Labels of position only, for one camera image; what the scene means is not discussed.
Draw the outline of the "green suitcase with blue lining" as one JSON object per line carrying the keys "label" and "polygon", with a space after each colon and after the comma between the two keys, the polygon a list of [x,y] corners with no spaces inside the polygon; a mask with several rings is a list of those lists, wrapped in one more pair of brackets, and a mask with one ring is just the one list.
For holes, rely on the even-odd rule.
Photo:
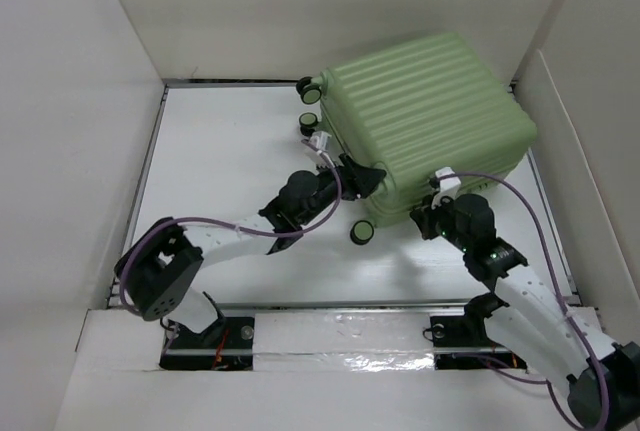
{"label": "green suitcase with blue lining", "polygon": [[444,167],[476,193],[506,177],[537,136],[533,120],[457,33],[416,38],[298,80],[318,128],[356,163],[385,179],[365,199],[376,227],[405,221]]}

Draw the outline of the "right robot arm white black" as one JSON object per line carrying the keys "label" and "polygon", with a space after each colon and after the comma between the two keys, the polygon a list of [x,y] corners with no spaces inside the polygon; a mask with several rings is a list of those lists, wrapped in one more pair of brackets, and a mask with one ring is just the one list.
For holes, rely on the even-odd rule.
{"label": "right robot arm white black", "polygon": [[426,199],[410,213],[422,237],[443,238],[462,252],[485,294],[470,300],[462,332],[523,359],[566,400],[583,428],[620,430],[639,417],[639,347],[621,345],[561,309],[525,256],[497,234],[488,201],[475,194]]}

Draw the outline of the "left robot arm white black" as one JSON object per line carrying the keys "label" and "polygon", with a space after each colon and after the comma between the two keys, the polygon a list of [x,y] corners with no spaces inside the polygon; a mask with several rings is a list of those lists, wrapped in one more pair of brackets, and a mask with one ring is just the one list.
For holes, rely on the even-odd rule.
{"label": "left robot arm white black", "polygon": [[123,303],[145,321],[168,319],[177,334],[198,346],[216,345],[226,318],[196,275],[243,256],[267,256],[290,248],[324,224],[343,201],[369,197],[386,178],[380,168],[358,164],[347,154],[333,164],[322,154],[316,171],[291,174],[278,194],[239,223],[211,218],[162,218],[116,262]]}

